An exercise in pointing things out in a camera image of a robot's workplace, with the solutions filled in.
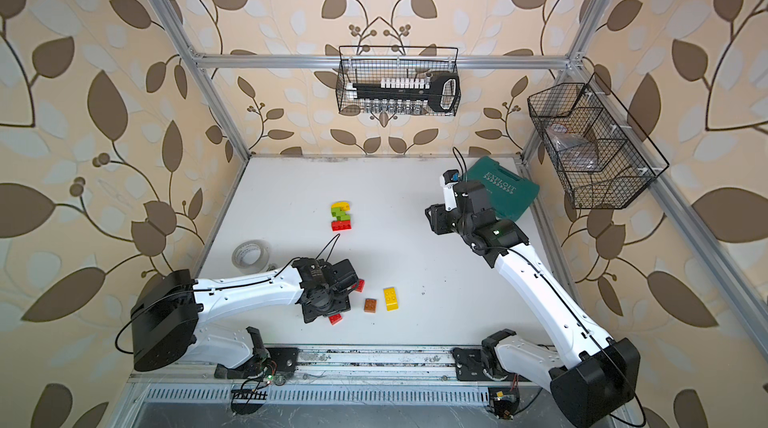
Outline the long red lego front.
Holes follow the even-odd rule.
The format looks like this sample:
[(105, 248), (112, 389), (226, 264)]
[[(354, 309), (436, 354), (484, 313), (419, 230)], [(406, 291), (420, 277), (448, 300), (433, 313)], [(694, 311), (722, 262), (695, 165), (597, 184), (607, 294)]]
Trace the long red lego front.
[(343, 317), (342, 317), (341, 314), (335, 314), (335, 315), (332, 315), (332, 316), (330, 316), (328, 318), (329, 322), (332, 325), (336, 325), (336, 324), (340, 323), (342, 321), (342, 319), (343, 319)]

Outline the orange lego brick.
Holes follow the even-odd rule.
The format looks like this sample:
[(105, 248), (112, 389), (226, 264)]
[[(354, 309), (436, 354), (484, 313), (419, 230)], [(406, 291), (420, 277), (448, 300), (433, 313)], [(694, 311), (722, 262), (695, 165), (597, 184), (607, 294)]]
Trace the orange lego brick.
[(367, 298), (364, 301), (363, 311), (368, 314), (374, 314), (377, 311), (377, 300)]

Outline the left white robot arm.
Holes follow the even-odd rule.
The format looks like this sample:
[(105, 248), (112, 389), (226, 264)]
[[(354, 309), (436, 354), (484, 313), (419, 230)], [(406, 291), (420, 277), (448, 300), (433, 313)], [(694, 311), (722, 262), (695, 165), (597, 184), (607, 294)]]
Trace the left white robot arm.
[(195, 279), (180, 270), (149, 284), (130, 312), (137, 372), (151, 372), (176, 362), (208, 363), (230, 377), (255, 375), (270, 355), (260, 331), (229, 329), (220, 321), (272, 306), (297, 305), (302, 320), (332, 318), (351, 308), (349, 296), (361, 280), (347, 259), (332, 264), (297, 257), (284, 267), (234, 278)]

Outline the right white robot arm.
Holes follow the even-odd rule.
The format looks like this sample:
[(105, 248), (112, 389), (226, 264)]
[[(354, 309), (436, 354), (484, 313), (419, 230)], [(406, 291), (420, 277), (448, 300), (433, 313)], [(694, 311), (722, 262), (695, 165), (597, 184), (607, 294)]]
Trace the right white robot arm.
[(627, 338), (615, 340), (591, 319), (551, 275), (529, 238), (500, 219), (479, 181), (456, 170), (440, 178), (444, 201), (425, 215), (437, 235), (458, 234), (471, 251), (506, 280), (542, 324), (552, 346), (505, 329), (481, 343), (484, 374), (520, 375), (546, 390), (575, 427), (591, 427), (635, 400), (641, 356)]

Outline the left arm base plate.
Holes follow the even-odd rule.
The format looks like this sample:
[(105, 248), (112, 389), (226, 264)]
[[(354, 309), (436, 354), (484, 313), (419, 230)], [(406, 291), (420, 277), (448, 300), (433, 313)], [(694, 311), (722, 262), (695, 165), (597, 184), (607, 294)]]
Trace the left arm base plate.
[(280, 375), (291, 378), (297, 368), (299, 349), (277, 347), (256, 349), (253, 356), (240, 366), (230, 369), (218, 364), (214, 371), (216, 379), (263, 378)]

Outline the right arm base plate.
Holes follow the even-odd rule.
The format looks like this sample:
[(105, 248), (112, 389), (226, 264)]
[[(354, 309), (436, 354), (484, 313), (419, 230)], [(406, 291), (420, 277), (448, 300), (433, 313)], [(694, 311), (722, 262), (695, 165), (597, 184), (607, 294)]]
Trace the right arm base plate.
[(460, 382), (490, 382), (481, 348), (454, 347), (450, 351), (454, 360), (455, 376)]

